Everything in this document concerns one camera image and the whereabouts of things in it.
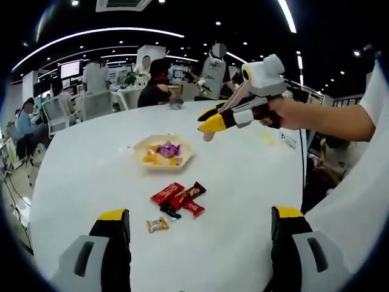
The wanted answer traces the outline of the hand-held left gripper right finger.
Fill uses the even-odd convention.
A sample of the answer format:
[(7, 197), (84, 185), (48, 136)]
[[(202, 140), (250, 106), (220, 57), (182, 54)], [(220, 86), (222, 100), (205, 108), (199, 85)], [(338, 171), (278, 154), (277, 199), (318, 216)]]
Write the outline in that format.
[(272, 291), (339, 291), (349, 278), (341, 249), (294, 207), (272, 208)]

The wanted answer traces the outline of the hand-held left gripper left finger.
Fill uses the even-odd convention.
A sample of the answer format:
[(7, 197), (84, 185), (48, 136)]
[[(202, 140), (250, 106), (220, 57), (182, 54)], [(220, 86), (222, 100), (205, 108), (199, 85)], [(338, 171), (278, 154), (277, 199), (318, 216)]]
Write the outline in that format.
[(131, 291), (129, 210), (103, 213), (58, 260), (50, 280), (57, 291)]

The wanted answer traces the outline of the person's right hand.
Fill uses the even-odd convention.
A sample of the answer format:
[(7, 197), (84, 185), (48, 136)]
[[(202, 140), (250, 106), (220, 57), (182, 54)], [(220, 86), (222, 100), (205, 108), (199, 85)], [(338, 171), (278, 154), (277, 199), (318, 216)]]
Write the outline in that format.
[(306, 105), (290, 98), (279, 97), (268, 102), (269, 109), (280, 116), (280, 125), (289, 130), (298, 130), (305, 125)]

